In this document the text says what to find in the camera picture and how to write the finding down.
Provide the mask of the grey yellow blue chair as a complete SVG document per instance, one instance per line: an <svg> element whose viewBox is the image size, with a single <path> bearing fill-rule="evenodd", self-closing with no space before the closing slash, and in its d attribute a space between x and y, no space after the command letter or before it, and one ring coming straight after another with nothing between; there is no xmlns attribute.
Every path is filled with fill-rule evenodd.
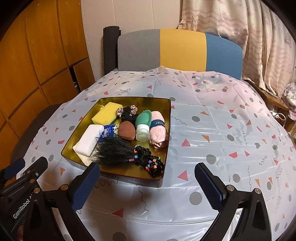
<svg viewBox="0 0 296 241"><path fill-rule="evenodd" d="M181 71L216 71L241 79L242 48L222 37L177 29L130 32L117 41L118 70L158 66Z"/></svg>

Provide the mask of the wooden wardrobe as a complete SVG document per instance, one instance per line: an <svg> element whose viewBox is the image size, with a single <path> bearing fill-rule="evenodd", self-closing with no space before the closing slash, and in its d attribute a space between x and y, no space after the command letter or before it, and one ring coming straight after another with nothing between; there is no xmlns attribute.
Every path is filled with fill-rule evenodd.
<svg viewBox="0 0 296 241"><path fill-rule="evenodd" d="M27 150L16 148L30 124L94 83L81 1L1 1L1 168Z"/></svg>

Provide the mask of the green silicone bottle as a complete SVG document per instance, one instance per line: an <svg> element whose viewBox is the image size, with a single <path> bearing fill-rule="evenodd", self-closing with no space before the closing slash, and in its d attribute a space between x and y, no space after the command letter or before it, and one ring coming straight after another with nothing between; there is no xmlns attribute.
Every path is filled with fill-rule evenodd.
<svg viewBox="0 0 296 241"><path fill-rule="evenodd" d="M136 140L139 142L146 142L149 140L149 130L152 121L152 112L147 109L137 116L135 121Z"/></svg>

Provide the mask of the black rolled mat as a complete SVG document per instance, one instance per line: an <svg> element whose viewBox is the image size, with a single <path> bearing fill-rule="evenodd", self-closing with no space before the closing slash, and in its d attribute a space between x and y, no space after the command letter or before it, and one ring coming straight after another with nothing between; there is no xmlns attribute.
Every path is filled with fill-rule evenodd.
<svg viewBox="0 0 296 241"><path fill-rule="evenodd" d="M108 26L103 29L103 67L105 75L118 67L117 41L120 35L119 26Z"/></svg>

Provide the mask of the yellow sponge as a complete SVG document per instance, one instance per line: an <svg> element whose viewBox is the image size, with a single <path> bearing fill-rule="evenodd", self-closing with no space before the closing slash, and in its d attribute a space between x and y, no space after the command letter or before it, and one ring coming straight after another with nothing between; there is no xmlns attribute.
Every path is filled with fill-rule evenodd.
<svg viewBox="0 0 296 241"><path fill-rule="evenodd" d="M95 114L95 116L93 116L91 120L96 125L110 125L116 120L116 111L119 108L123 108L123 105L114 102L108 102L97 114Z"/></svg>

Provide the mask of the pink striped scrunchie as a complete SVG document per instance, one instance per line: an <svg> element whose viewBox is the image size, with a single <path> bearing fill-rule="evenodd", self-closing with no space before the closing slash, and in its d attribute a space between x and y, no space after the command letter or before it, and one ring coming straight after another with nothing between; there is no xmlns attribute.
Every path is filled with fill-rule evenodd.
<svg viewBox="0 0 296 241"><path fill-rule="evenodd" d="M137 107L135 105L118 108L116 116L120 118L129 118L137 114Z"/></svg>

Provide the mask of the black scrunchie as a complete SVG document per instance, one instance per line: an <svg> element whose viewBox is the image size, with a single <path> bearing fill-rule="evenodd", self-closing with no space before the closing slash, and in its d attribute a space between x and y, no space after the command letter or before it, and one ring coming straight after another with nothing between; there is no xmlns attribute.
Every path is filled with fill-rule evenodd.
<svg viewBox="0 0 296 241"><path fill-rule="evenodd" d="M133 125L135 125L135 121L138 117L137 114L137 107L135 105L131 105L131 106L126 106L123 108L122 114L120 116L121 121L129 121L130 123L132 123Z"/></svg>

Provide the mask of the black braided hairpiece with beads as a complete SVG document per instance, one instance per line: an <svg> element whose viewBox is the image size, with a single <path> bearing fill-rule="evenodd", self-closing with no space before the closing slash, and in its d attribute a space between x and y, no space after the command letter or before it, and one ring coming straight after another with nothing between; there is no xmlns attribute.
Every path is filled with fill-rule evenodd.
<svg viewBox="0 0 296 241"><path fill-rule="evenodd" d="M107 137L98 141L90 160L105 166L133 163L142 166L152 178L161 176L165 169L161 157L153 155L141 145L132 147L120 137Z"/></svg>

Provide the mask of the white soap bar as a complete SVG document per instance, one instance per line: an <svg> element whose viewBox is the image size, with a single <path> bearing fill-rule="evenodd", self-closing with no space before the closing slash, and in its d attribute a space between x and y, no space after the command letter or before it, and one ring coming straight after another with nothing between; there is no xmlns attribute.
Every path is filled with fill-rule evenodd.
<svg viewBox="0 0 296 241"><path fill-rule="evenodd" d="M73 146L73 150L80 155L86 157L91 156L91 153L93 152L96 143L103 131L103 125L89 125L78 143Z"/></svg>

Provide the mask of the pink patterned curtain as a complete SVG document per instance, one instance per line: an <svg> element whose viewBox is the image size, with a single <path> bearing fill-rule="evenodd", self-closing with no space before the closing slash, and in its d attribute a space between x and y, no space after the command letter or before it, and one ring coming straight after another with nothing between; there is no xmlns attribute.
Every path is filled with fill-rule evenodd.
<svg viewBox="0 0 296 241"><path fill-rule="evenodd" d="M295 40L262 1L183 1L182 30L210 33L242 48L242 79L282 97L295 81Z"/></svg>

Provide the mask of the wooden side table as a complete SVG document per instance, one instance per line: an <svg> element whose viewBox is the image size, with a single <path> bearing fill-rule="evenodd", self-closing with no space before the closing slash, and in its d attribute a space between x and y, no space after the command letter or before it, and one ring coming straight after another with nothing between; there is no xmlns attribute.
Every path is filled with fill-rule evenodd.
<svg viewBox="0 0 296 241"><path fill-rule="evenodd" d="M261 96L261 98L270 104L273 104L274 106L281 108L283 110L288 111L288 106L283 102L283 100L277 96L274 96L267 92L266 90L259 88L255 83L253 83L250 80L245 80L248 84L250 84Z"/></svg>

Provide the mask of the blue tissue pack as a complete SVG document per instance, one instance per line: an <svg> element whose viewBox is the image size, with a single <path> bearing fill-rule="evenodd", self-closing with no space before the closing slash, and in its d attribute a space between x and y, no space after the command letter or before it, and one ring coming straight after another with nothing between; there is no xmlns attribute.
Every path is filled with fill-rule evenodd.
<svg viewBox="0 0 296 241"><path fill-rule="evenodd" d="M101 143L106 138L116 137L119 126L119 123L104 126L104 130L100 134L97 142Z"/></svg>

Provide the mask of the brown makeup sponge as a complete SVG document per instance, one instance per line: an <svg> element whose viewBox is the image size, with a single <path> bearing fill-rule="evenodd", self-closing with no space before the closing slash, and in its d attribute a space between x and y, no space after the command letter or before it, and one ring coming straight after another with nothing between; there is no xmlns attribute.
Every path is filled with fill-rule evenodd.
<svg viewBox="0 0 296 241"><path fill-rule="evenodd" d="M135 139L135 127L129 121L122 122L117 131L117 135L125 140L132 141Z"/></svg>

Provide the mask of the pink towel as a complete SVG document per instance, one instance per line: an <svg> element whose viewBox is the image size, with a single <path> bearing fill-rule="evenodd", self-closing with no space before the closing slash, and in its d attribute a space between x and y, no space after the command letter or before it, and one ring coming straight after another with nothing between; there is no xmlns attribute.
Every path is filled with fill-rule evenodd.
<svg viewBox="0 0 296 241"><path fill-rule="evenodd" d="M152 111L152 121L149 130L149 143L156 149L161 149L168 144L168 132L165 119L159 111Z"/></svg>

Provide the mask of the gold tray box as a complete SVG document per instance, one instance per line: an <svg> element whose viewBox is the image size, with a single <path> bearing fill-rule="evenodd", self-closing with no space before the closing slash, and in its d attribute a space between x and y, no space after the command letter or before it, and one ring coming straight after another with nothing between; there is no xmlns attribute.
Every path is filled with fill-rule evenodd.
<svg viewBox="0 0 296 241"><path fill-rule="evenodd" d="M61 155L73 166L82 170L86 169L78 155L74 152L73 146L77 144L86 128L92 124L92 118L97 114L107 103L114 102L123 106L135 105L138 107L138 112L149 109L151 111L159 111L165 120L166 130L169 132L171 128L171 100L167 98L157 97L107 97L98 100L93 107L86 113L81 122L77 125L69 140L62 149ZM121 181L141 184L144 186L161 187L163 176L152 178L145 168L136 164L123 164L121 166L100 166L101 175L108 178L119 177Z"/></svg>

